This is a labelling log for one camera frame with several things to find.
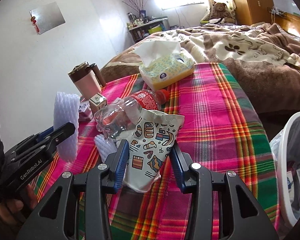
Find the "pink mug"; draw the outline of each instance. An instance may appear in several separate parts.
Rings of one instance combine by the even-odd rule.
[[[101,92],[99,82],[103,87],[106,85],[96,64],[89,65],[88,62],[84,62],[76,66],[68,75],[86,100]]]

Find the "wooden headboard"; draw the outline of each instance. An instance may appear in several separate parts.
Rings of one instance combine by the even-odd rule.
[[[300,17],[285,13],[286,17],[275,16],[275,22],[281,26],[287,33],[300,37]]]

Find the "plaid tablecloth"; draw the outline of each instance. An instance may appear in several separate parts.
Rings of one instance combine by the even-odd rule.
[[[102,94],[112,102],[141,89],[147,89],[147,85],[137,74],[108,83]],[[163,111],[185,116],[177,136],[181,150],[212,171],[237,172],[277,227],[278,192],[269,143],[250,101],[227,68],[222,64],[199,64],[193,75],[167,90],[170,101]],[[64,171],[86,172],[100,161],[93,141],[97,134],[94,121],[80,124],[77,160],[65,163],[55,156],[33,181],[39,200]],[[169,158],[160,173],[162,178],[145,194],[123,187],[116,195],[107,196],[113,239],[183,239],[191,196],[177,188]],[[215,205],[214,239],[218,238],[217,208]],[[82,194],[81,237],[83,216]]]

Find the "silver bolt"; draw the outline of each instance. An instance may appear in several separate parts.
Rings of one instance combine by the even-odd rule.
[[[71,176],[71,173],[69,171],[62,173],[62,177],[65,179],[69,178],[70,176]]]
[[[105,170],[107,167],[108,167],[108,166],[107,166],[107,164],[105,164],[105,163],[101,163],[101,164],[98,165],[98,169],[99,169],[99,170]]]
[[[191,167],[195,170],[198,170],[201,168],[201,164],[200,163],[192,163],[191,164]]]
[[[228,171],[227,174],[228,174],[229,177],[235,177],[236,176],[234,171]]]

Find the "teddy bear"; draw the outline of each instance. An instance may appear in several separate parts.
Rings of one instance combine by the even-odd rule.
[[[214,13],[210,19],[223,18],[226,23],[235,23],[235,19],[232,17],[230,11],[225,3],[217,2],[214,4]]]

